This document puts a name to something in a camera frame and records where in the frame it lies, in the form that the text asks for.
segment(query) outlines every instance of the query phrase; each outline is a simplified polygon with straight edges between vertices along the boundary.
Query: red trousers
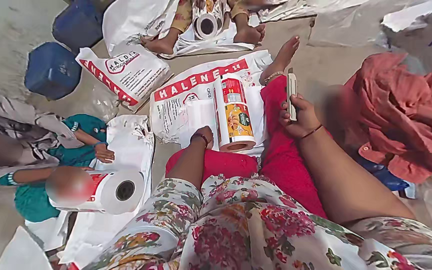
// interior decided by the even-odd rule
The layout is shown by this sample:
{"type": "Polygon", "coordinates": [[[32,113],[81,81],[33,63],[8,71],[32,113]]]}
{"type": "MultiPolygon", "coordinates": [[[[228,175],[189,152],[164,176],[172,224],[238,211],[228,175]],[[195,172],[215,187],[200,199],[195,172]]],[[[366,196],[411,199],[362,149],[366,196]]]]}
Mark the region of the red trousers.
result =
{"type": "MultiPolygon", "coordinates": [[[[261,90],[266,115],[265,129],[269,145],[266,145],[260,175],[269,177],[286,194],[297,200],[309,212],[326,218],[315,184],[306,169],[303,158],[293,138],[279,123],[281,103],[286,101],[286,77],[280,76],[261,90]]],[[[184,149],[179,150],[166,163],[166,174],[173,168],[184,149]]],[[[206,150],[204,154],[203,181],[211,175],[223,174],[251,177],[258,172],[255,157],[206,150]]]]}

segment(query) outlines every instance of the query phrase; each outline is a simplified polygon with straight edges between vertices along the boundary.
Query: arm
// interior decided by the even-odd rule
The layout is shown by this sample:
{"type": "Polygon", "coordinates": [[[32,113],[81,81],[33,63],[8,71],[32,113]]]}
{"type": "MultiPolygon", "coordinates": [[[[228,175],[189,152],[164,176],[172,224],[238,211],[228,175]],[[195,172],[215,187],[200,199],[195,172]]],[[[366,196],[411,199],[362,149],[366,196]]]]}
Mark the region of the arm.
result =
{"type": "MultiPolygon", "coordinates": [[[[196,131],[206,137],[208,147],[212,146],[213,132],[209,126],[196,131]]],[[[203,138],[195,136],[177,160],[176,165],[166,175],[166,178],[177,178],[191,182],[196,188],[201,188],[203,181],[203,169],[205,165],[206,142],[203,138]]]]}
{"type": "MultiPolygon", "coordinates": [[[[302,96],[292,96],[291,103],[299,108],[298,121],[289,120],[287,103],[283,104],[280,121],[291,135],[302,138],[320,123],[313,105],[302,96]]],[[[387,187],[346,154],[324,128],[301,139],[300,150],[332,221],[347,224],[378,216],[415,218],[387,187]]]]}
{"type": "Polygon", "coordinates": [[[81,129],[74,132],[76,139],[83,144],[94,146],[94,151],[96,152],[96,158],[102,163],[112,163],[114,160],[114,152],[108,150],[106,143],[100,143],[100,141],[81,129]]]}
{"type": "MultiPolygon", "coordinates": [[[[39,169],[19,169],[15,171],[12,176],[14,182],[18,184],[27,184],[30,182],[43,181],[49,178],[49,176],[56,170],[61,167],[48,167],[48,168],[39,168],[39,169]]],[[[90,167],[78,167],[85,171],[92,171],[93,168],[90,167]]]]}

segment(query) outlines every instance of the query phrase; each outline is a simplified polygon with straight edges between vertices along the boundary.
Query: teal shirt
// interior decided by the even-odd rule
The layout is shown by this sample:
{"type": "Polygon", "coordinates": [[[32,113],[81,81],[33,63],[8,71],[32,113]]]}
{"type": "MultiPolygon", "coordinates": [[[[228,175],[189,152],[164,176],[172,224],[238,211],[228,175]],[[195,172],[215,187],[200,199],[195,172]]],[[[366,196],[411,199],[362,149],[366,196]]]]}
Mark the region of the teal shirt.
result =
{"type": "MultiPolygon", "coordinates": [[[[99,118],[87,114],[76,114],[63,121],[71,131],[81,129],[101,142],[106,142],[106,123],[99,118]]],[[[86,167],[93,161],[95,151],[93,146],[84,145],[79,148],[66,149],[62,145],[48,150],[48,154],[56,157],[61,166],[86,167]]],[[[16,209],[21,216],[31,222],[41,222],[57,217],[60,213],[50,204],[45,189],[45,182],[18,184],[13,181],[14,172],[0,177],[0,185],[18,186],[14,197],[16,209]]]]}

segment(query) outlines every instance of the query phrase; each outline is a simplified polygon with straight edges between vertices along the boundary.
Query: blue plastic container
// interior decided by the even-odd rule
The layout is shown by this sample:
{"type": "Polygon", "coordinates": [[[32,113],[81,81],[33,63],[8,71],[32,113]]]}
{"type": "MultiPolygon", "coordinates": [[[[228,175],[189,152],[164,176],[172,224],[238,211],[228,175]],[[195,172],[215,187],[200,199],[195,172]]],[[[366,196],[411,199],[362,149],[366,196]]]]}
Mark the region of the blue plastic container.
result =
{"type": "Polygon", "coordinates": [[[73,92],[80,78],[75,55],[57,42],[46,42],[29,53],[24,85],[33,93],[58,100],[73,92]]]}
{"type": "Polygon", "coordinates": [[[53,37],[75,54],[103,39],[103,13],[91,0],[75,0],[53,22],[53,37]]]}

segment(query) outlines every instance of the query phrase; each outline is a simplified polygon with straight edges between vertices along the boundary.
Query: bangle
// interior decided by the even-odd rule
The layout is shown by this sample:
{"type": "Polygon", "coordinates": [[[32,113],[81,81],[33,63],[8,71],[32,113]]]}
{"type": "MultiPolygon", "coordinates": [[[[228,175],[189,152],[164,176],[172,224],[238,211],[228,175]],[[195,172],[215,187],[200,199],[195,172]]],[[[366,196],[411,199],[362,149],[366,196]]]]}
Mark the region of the bangle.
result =
{"type": "Polygon", "coordinates": [[[97,142],[97,143],[93,144],[93,148],[95,148],[97,145],[100,145],[100,144],[105,144],[106,146],[108,146],[107,142],[97,142]]]}
{"type": "Polygon", "coordinates": [[[300,138],[300,140],[303,140],[304,138],[308,137],[309,135],[315,133],[316,131],[318,131],[318,129],[320,129],[323,126],[323,124],[319,125],[315,130],[309,132],[308,134],[304,135],[303,137],[300,138]]]}
{"type": "Polygon", "coordinates": [[[284,72],[283,71],[276,71],[273,74],[269,75],[269,77],[267,77],[266,79],[264,79],[264,85],[266,85],[269,80],[271,80],[273,77],[278,76],[278,75],[283,75],[284,72]]]}
{"type": "Polygon", "coordinates": [[[194,134],[191,136],[191,138],[189,139],[189,143],[192,142],[192,140],[193,140],[194,137],[201,137],[201,138],[204,140],[204,143],[206,144],[206,146],[205,146],[204,148],[207,148],[207,147],[208,147],[208,139],[206,138],[206,136],[204,136],[204,135],[201,134],[201,133],[194,133],[194,134]]]}

